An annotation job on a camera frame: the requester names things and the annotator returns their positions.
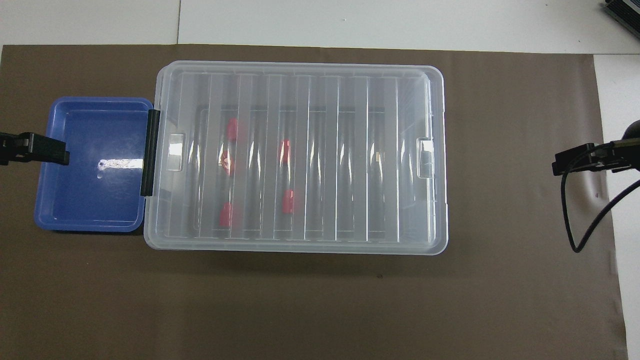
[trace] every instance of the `brown mat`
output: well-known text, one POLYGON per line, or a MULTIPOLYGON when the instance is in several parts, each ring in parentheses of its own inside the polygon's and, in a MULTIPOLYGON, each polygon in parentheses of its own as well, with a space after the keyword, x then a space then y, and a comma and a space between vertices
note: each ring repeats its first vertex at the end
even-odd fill
MULTIPOLYGON (((173 60, 424 64, 444 74, 450 216, 435 257, 171 252, 33 221, 0 168, 3 359, 626 359, 611 218, 574 254, 557 151, 602 140, 593 58, 218 45, 6 46, 0 130, 64 95, 154 98, 173 60)), ((570 178, 580 235, 603 174, 570 178)))

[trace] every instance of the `red object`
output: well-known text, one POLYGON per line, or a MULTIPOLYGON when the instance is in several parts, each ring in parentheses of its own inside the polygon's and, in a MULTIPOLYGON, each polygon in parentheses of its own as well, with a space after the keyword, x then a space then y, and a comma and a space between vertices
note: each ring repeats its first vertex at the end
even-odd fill
POLYGON ((235 141, 238 137, 238 119, 232 117, 227 123, 227 139, 235 141))
POLYGON ((231 203, 225 202, 220 211, 220 226, 231 227, 231 203))
POLYGON ((293 214, 293 190, 286 189, 282 198, 282 213, 293 214))
POLYGON ((289 158, 291 157, 291 141, 289 141, 289 139, 285 139, 280 142, 278 157, 280 158, 281 164, 289 163, 289 158))
POLYGON ((225 169, 228 175, 234 172, 234 160, 231 158, 231 154, 228 151, 223 151, 220 156, 220 165, 225 169))

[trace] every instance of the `clear plastic box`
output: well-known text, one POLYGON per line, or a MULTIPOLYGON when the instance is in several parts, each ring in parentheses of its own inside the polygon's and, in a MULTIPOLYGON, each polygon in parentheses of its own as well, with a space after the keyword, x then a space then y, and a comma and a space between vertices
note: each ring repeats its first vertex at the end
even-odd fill
POLYGON ((176 61, 145 239, 155 249, 425 254, 447 245, 434 67, 176 61))

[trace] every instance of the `blue tray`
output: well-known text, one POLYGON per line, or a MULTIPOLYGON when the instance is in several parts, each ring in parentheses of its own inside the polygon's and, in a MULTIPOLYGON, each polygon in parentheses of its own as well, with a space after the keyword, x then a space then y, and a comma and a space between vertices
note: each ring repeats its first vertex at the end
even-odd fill
POLYGON ((146 99, 62 97, 47 136, 67 143, 69 165, 43 163, 34 218, 46 230, 129 232, 140 226, 146 99))

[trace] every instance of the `black cable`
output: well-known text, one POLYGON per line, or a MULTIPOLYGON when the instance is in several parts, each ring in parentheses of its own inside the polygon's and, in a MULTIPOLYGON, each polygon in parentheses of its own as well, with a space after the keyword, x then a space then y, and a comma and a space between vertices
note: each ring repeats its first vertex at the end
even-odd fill
POLYGON ((593 153, 593 152, 595 152, 597 150, 610 149, 613 146, 614 146, 614 144, 612 142, 609 142, 609 143, 603 143, 602 145, 598 145, 596 147, 593 147, 592 149, 585 150, 584 152, 582 152, 579 155, 577 155, 573 160, 571 160, 571 162, 569 163, 569 165, 567 165, 567 168, 566 168, 566 170, 564 171, 564 173, 562 175, 562 181, 560 182, 560 196, 562 198, 562 210, 563 210, 563 216, 564 216, 564 227, 566 228, 566 233, 567 233, 567 236, 569 237, 569 244, 571 245, 571 249, 576 253, 582 251, 582 249, 584 248, 585 244, 587 244, 587 240, 589 240, 589 237, 591 236, 591 234, 595 230, 596 226, 598 226, 600 221, 611 210, 611 208, 613 208, 617 203, 619 203, 620 200, 622 200, 625 196, 627 196, 632 191, 634 191, 635 189, 640 187, 640 180, 638 180, 638 181, 634 182, 633 184, 631 184, 626 189, 624 189, 615 198, 613 198, 612 201, 610 201, 604 208, 602 208, 602 210, 600 210, 600 212, 595 217, 595 219, 593 219, 593 221, 591 222, 591 225, 589 225, 589 227, 587 228, 587 231, 584 233, 584 236, 580 240, 580 243, 577 246, 575 245, 575 242, 573 240, 573 234, 571 233, 571 225, 569 224, 569 214, 568 214, 567 208, 566 208, 566 178, 569 176, 569 173, 571 172, 571 170, 573 170, 573 168, 576 166, 576 164, 580 160, 584 159, 586 156, 588 156, 589 154, 591 154, 591 153, 593 153))

